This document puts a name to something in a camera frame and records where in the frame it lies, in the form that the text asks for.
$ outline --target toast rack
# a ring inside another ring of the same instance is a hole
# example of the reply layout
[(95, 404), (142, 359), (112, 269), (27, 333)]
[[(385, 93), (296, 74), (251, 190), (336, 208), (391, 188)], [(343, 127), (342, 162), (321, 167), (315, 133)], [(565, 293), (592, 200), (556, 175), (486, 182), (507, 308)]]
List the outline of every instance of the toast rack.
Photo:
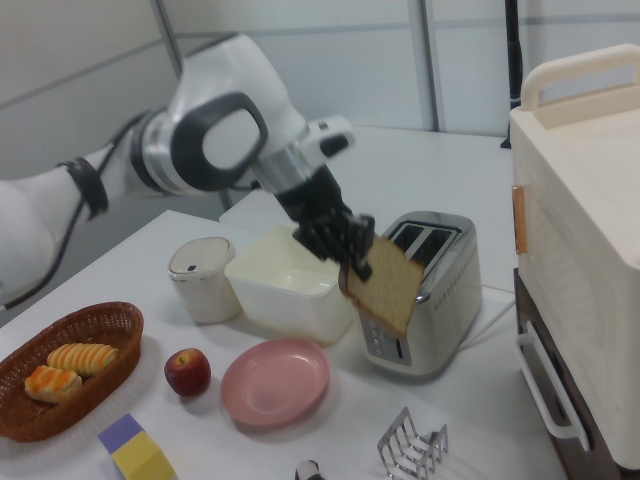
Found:
[(382, 464), (391, 480), (404, 480), (407, 476), (428, 480), (429, 473), (435, 472), (436, 462), (442, 462), (442, 452), (448, 450), (447, 425), (439, 432), (432, 432), (429, 438), (420, 436), (407, 407), (402, 409), (378, 442)]

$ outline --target white wall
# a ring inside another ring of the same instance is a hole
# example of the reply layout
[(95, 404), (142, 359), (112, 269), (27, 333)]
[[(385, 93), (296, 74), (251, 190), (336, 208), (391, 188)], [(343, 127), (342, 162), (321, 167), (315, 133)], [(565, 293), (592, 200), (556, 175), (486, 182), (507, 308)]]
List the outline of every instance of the white wall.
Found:
[(308, 119), (432, 130), (417, 0), (166, 0), (183, 53), (230, 31), (265, 52)]
[[(166, 104), (176, 84), (149, 2), (0, 2), (0, 178), (41, 173), (100, 148), (130, 117)], [(222, 213), (217, 196), (116, 203), (74, 233), (43, 293), (169, 208)]]
[[(504, 2), (432, 0), (443, 131), (504, 136), (509, 112)], [(619, 43), (640, 44), (640, 2), (520, 0), (525, 75), (537, 65)], [(567, 95), (616, 83), (624, 73), (551, 89)]]

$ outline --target canister lid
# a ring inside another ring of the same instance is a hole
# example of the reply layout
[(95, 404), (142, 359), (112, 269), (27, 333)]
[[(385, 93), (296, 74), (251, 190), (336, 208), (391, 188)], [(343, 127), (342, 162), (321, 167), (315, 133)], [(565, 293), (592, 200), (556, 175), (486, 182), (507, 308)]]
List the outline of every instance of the canister lid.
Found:
[(169, 262), (169, 273), (204, 278), (222, 270), (234, 255), (233, 245), (226, 238), (192, 240), (173, 255)]

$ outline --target pastry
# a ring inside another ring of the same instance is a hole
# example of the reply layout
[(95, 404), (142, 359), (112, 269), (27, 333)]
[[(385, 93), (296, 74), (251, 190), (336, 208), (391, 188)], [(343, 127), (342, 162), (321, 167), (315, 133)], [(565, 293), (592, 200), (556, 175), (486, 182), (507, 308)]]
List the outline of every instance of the pastry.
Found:
[(119, 350), (101, 343), (69, 343), (49, 354), (47, 364), (53, 368), (73, 370), (82, 377), (92, 377), (118, 356)]
[(27, 394), (35, 399), (49, 403), (60, 403), (82, 387), (82, 378), (71, 370), (40, 365), (24, 381)]

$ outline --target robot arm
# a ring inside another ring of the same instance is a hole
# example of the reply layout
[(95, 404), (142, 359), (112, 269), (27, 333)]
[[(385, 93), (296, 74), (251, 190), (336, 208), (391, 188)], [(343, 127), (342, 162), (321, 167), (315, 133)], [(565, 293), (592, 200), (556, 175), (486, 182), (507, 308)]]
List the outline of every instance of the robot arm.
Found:
[(109, 145), (42, 175), (0, 181), (0, 309), (48, 281), (71, 228), (137, 192), (201, 195), (251, 170), (299, 223), (294, 236), (362, 277), (374, 221), (355, 216), (326, 167), (353, 143), (348, 122), (306, 122), (260, 49), (234, 34), (187, 57), (166, 109), (125, 126)]

